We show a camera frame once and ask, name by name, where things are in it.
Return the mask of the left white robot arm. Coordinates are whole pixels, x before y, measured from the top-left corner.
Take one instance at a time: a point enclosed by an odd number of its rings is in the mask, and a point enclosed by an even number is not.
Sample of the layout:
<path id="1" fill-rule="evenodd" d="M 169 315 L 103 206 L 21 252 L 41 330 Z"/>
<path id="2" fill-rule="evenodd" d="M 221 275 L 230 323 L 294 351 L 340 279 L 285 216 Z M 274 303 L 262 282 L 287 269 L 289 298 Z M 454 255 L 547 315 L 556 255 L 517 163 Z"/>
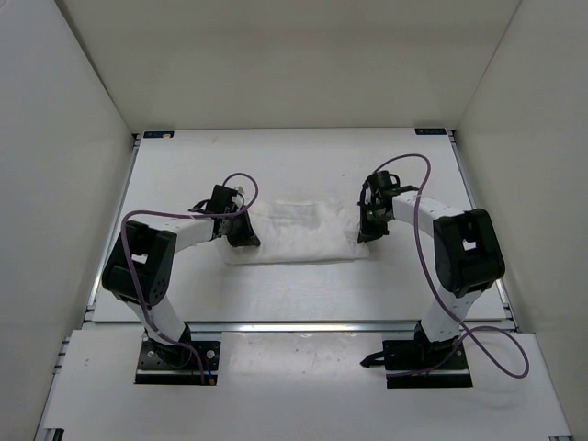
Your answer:
<path id="1" fill-rule="evenodd" d="M 170 365 L 181 366 L 192 354 L 188 326 L 167 298 L 175 256 L 219 239 L 233 248 L 258 247 L 249 208 L 242 189 L 222 184 L 186 213 L 141 209 L 121 221 L 102 287 L 133 310 Z"/>

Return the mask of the white pleated skirt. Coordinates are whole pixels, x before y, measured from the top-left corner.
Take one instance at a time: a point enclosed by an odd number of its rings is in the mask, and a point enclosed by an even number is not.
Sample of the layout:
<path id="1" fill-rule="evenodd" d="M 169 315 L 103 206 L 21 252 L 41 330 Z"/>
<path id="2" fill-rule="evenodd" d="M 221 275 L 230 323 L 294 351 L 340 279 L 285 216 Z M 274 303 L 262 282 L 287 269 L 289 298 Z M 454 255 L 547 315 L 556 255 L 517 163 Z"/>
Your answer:
<path id="1" fill-rule="evenodd" d="M 364 259 L 369 248 L 357 241 L 358 219 L 336 198 L 297 202 L 257 201 L 248 210 L 258 246 L 216 242 L 227 265 L 272 265 Z"/>

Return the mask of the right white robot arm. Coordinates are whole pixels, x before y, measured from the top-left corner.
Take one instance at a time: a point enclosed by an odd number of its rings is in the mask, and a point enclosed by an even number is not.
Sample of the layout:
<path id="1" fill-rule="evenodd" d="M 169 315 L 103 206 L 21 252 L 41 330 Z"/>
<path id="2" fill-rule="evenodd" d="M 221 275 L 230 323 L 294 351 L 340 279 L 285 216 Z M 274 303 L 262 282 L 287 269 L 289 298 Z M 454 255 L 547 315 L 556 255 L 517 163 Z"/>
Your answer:
<path id="1" fill-rule="evenodd" d="M 364 182 L 360 200 L 358 242 L 376 241 L 389 232 L 392 221 L 428 235 L 434 244 L 435 272 L 426 279 L 435 299 L 417 323 L 410 340 L 384 344 L 362 366 L 418 371 L 442 366 L 460 349 L 461 323 L 473 303 L 505 272 L 505 263 L 490 214 L 484 209 L 462 210 L 424 197 L 417 187 L 378 171 Z"/>

